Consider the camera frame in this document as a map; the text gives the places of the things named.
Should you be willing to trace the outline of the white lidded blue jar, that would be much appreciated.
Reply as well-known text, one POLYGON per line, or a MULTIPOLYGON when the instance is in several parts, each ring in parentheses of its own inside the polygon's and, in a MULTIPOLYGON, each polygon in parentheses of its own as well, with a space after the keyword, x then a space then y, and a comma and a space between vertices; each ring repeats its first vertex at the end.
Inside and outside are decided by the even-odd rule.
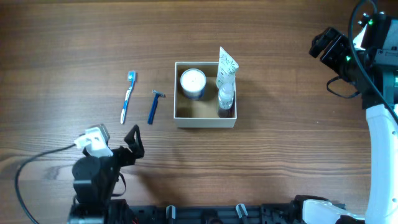
POLYGON ((206 76, 197 68, 189 68, 182 73, 180 85, 187 98, 198 100, 205 94, 206 76))

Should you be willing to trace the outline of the clear bottle dark liquid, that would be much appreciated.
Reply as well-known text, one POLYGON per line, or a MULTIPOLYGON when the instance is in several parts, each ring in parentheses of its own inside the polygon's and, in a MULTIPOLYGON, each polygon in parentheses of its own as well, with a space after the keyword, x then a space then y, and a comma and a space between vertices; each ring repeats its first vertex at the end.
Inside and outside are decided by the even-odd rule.
POLYGON ((218 116, 229 118, 234 102, 234 88, 232 83, 225 83, 220 86, 218 91, 218 116))

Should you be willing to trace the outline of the white cream tube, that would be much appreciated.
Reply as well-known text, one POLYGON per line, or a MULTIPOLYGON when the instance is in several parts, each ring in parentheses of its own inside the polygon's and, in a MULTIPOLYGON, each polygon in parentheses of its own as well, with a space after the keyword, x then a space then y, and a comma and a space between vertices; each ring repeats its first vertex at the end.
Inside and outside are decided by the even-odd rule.
POLYGON ((239 70, 238 63, 224 48, 220 47, 216 86, 220 88, 225 83, 234 83, 236 73, 239 70))

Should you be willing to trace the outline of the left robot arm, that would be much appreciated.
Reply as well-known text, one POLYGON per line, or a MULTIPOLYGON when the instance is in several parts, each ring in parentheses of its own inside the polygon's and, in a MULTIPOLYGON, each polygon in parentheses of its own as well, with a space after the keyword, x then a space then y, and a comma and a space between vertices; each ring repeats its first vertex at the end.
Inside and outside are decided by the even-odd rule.
POLYGON ((123 193, 114 187, 121 180, 126 183, 121 168, 133 166, 144 157, 144 146, 138 125, 124 138, 127 147, 110 149, 110 135, 104 124, 92 126, 74 143, 85 155, 72 168, 76 195, 68 216, 68 223, 138 223, 123 193))

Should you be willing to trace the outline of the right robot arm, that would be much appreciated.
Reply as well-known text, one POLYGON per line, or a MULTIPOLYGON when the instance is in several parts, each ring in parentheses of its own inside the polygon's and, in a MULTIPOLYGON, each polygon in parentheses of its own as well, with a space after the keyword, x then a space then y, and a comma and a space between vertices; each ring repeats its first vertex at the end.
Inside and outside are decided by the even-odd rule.
MULTIPOLYGON (((359 61, 384 101, 397 110, 397 19, 382 12, 364 14, 362 31, 353 40, 359 61)), ((371 137, 371 188, 364 216, 326 199, 296 196, 293 219, 304 223, 397 223, 397 121, 363 78, 349 38, 329 27, 313 39, 309 54, 352 84, 366 111, 371 137)))

